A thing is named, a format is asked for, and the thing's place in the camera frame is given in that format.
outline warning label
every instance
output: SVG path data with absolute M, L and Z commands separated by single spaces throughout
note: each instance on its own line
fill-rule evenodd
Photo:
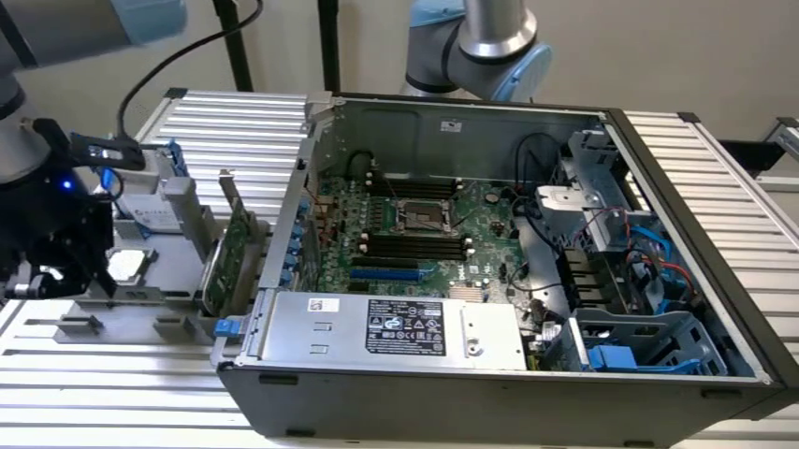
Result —
M 372 354 L 447 355 L 439 302 L 369 299 L 365 350 Z

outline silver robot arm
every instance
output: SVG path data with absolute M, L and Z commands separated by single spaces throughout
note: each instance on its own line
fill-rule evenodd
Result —
M 401 93 L 528 101 L 552 61 L 536 31 L 523 0 L 417 0 Z
M 184 0 L 0 1 L 0 297 L 66 297 L 92 283 L 112 293 L 105 251 L 116 198 L 90 195 L 73 169 L 144 167 L 136 142 L 68 138 L 28 105 L 12 73 L 144 45 L 184 28 Z
M 184 28 L 184 0 L 4 0 L 0 75 L 144 45 Z

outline blue clip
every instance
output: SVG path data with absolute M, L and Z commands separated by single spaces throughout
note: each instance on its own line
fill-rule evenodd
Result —
M 184 149 L 180 147 L 174 139 L 165 145 L 172 156 L 172 170 L 177 176 L 188 176 L 188 167 L 185 166 Z
M 597 371 L 636 371 L 633 350 L 629 346 L 595 346 L 588 350 L 591 368 Z
M 240 335 L 241 323 L 236 320 L 218 320 L 213 326 L 214 337 L 236 338 Z
M 660 301 L 660 304 L 657 304 L 657 310 L 656 310 L 656 311 L 653 311 L 653 314 L 655 314 L 655 315 L 661 315 L 663 313 L 665 313 L 665 308 L 667 308 L 667 307 L 669 307 L 669 303 L 671 303 L 671 301 L 669 301 L 669 300 L 667 300 L 667 299 L 663 299 L 663 300 Z

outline black cable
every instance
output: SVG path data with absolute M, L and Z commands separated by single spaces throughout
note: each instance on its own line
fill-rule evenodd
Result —
M 629 289 L 629 293 L 631 293 L 631 297 L 633 299 L 635 305 L 637 306 L 637 308 L 641 311 L 644 311 L 651 308 L 651 305 L 649 305 L 649 301 L 644 298 L 644 294 L 637 289 L 637 282 L 635 282 L 635 280 L 633 280 L 633 275 L 632 275 L 633 265 L 628 262 L 631 253 L 641 253 L 647 257 L 649 257 L 649 259 L 652 260 L 651 267 L 652 267 L 653 274 L 652 274 L 652 279 L 649 280 L 649 282 L 653 282 L 657 279 L 657 277 L 660 276 L 660 268 L 659 268 L 659 263 L 653 262 L 657 259 L 656 258 L 652 259 L 652 255 L 649 254 L 649 252 L 641 250 L 640 248 L 631 248 L 621 254 L 621 277 L 624 278 L 624 283 L 628 285 L 628 289 Z
M 523 176 L 521 190 L 527 189 L 527 161 L 529 159 L 532 159 L 533 162 L 536 163 L 537 170 L 539 170 L 537 174 L 540 175 L 540 178 L 543 179 L 545 176 L 544 175 L 544 165 L 541 164 L 540 159 L 537 159 L 536 154 L 531 150 L 527 150 L 527 156 L 529 156 L 529 157 L 524 157 L 524 165 L 521 166 L 521 176 Z M 545 183 L 547 183 L 547 180 L 544 180 L 544 181 L 532 180 L 532 184 L 535 184 L 535 185 L 545 185 Z
M 563 283 L 560 282 L 555 282 L 551 283 L 548 285 L 544 285 L 543 287 L 536 287 L 536 288 L 524 288 L 520 287 L 519 284 L 516 283 L 516 275 L 519 274 L 519 272 L 521 271 L 521 269 L 527 267 L 527 262 L 524 262 L 521 265 L 519 265 L 516 267 L 516 270 L 513 271 L 513 274 L 511 275 L 511 285 L 515 287 L 516 290 L 521 291 L 521 292 L 527 292 L 527 293 L 533 293 L 533 292 L 540 292 L 541 290 L 548 290 L 552 287 L 561 287 Z
M 652 270 L 653 270 L 653 274 L 652 276 L 655 278 L 660 277 L 660 271 L 663 270 L 663 267 L 660 266 L 660 260 L 653 256 L 653 253 L 648 252 L 647 250 L 643 250 L 640 248 L 631 248 L 629 250 L 627 250 L 621 255 L 624 256 L 624 265 L 628 266 L 629 263 L 627 261 L 629 254 L 632 253 L 641 253 L 644 254 L 649 260 L 652 261 Z
M 346 157 L 346 169 L 344 170 L 344 178 L 346 180 L 352 179 L 352 175 L 349 175 L 349 170 L 352 170 L 352 161 L 354 161 L 354 158 L 358 157 L 361 154 L 368 154 L 369 160 L 374 159 L 374 154 L 372 153 L 370 150 L 360 149 L 360 150 L 352 151 L 349 153 L 349 157 Z
M 527 140 L 531 138 L 535 138 L 535 137 L 545 137 L 547 139 L 549 139 L 555 144 L 555 149 L 557 150 L 557 154 L 560 154 L 560 142 L 557 142 L 557 139 L 553 138 L 549 134 L 543 133 L 543 132 L 536 132 L 536 133 L 531 133 L 527 136 L 524 136 L 516 145 L 516 154 L 513 157 L 513 175 L 515 175 L 513 176 L 513 185 L 519 185 L 519 154 L 521 152 L 521 148 L 524 147 L 524 143 L 527 142 Z
M 118 201 L 118 199 L 122 197 L 122 194 L 125 193 L 125 180 L 122 179 L 122 176 L 120 175 L 120 172 L 116 171 L 114 168 L 110 167 L 89 167 L 90 171 L 100 177 L 100 187 L 102 187 L 106 190 L 105 194 L 100 194 L 100 195 L 90 195 L 88 196 L 88 198 L 92 201 L 97 201 L 101 203 L 116 203 Z M 110 193 L 110 185 L 113 185 L 113 182 L 110 183 L 110 185 L 108 186 L 108 188 L 102 185 L 102 170 L 108 170 L 110 172 L 110 174 L 113 175 L 113 178 L 116 179 L 116 183 L 118 184 L 118 189 L 116 191 L 116 194 Z
M 552 248 L 552 251 L 555 251 L 555 253 L 560 253 L 560 248 L 557 247 L 557 245 L 555 245 L 555 243 L 549 240 L 549 238 L 547 238 L 547 236 L 544 236 L 544 233 L 540 229 L 537 229 L 536 226 L 536 222 L 533 221 L 533 217 L 531 217 L 529 211 L 528 211 L 528 205 L 529 205 L 529 200 L 524 202 L 524 218 L 527 219 L 527 223 L 529 224 L 529 227 L 533 229 L 533 232 L 537 235 L 537 238 L 547 244 L 547 246 L 549 248 Z
M 197 40 L 193 44 L 188 45 L 181 50 L 174 52 L 168 58 L 165 58 L 161 61 L 160 64 L 157 64 L 154 66 L 154 68 L 152 70 L 149 70 L 149 73 L 146 73 L 146 75 L 136 83 L 133 88 L 126 93 L 125 98 L 122 99 L 122 103 L 120 104 L 118 111 L 116 112 L 116 137 L 117 138 L 125 139 L 125 140 L 133 140 L 133 138 L 129 136 L 129 134 L 126 133 L 126 130 L 125 130 L 125 111 L 126 111 L 126 107 L 129 106 L 129 102 L 132 101 L 132 99 L 136 96 L 136 94 L 138 93 L 138 91 L 141 91 L 141 89 L 152 81 L 152 79 L 156 77 L 156 75 L 158 73 L 161 73 L 161 71 L 168 67 L 168 65 L 172 64 L 177 59 L 180 59 L 182 56 L 189 54 L 192 51 L 197 50 L 202 45 L 209 44 L 214 40 L 221 39 L 228 36 L 232 36 L 236 33 L 240 33 L 241 30 L 245 28 L 245 26 L 249 25 L 253 21 L 256 21 L 256 19 L 261 16 L 261 13 L 262 13 L 262 0 L 254 0 L 254 2 L 257 4 L 254 12 L 233 28 L 230 28 L 229 30 L 222 30 L 218 33 L 212 34 L 210 36 Z

